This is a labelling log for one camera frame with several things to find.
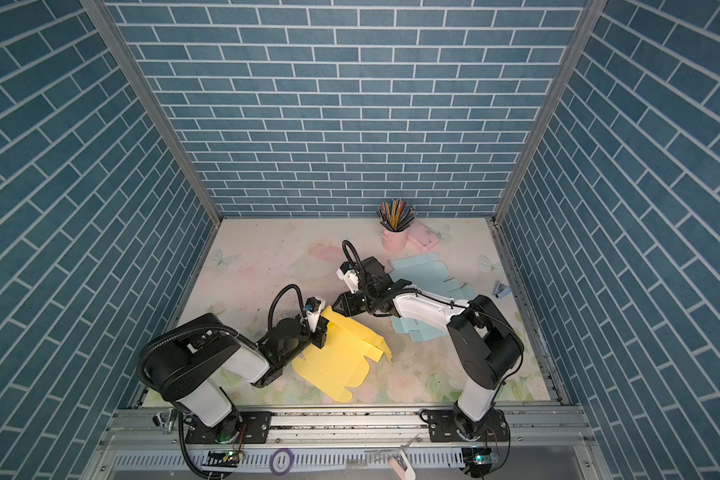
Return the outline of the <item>yellow paper box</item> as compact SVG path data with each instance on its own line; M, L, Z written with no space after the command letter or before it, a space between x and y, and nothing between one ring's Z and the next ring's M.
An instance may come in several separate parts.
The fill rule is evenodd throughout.
M370 372L368 360L379 362L387 356L391 361L392 352L381 335L331 307L320 319L328 321L324 346L308 346L291 366L332 400L348 403L353 398L350 388L361 386Z

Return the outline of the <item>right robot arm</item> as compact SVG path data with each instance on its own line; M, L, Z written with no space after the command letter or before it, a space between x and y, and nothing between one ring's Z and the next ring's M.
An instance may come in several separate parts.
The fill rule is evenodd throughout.
M482 427L500 387L524 358L522 340L493 300L427 292L406 279L392 279L374 257L345 261L336 274L348 288L334 303L340 313L409 318L449 335L467 375L455 417L463 430Z

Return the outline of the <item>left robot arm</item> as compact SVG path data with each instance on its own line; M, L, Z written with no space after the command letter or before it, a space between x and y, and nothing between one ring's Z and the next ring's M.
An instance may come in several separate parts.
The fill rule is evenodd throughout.
M327 330L327 319L308 313L281 320L254 342L206 313L147 344L136 373L164 401L203 425L216 427L235 411L230 397L212 380L217 371L226 370L263 388L307 347L323 347Z

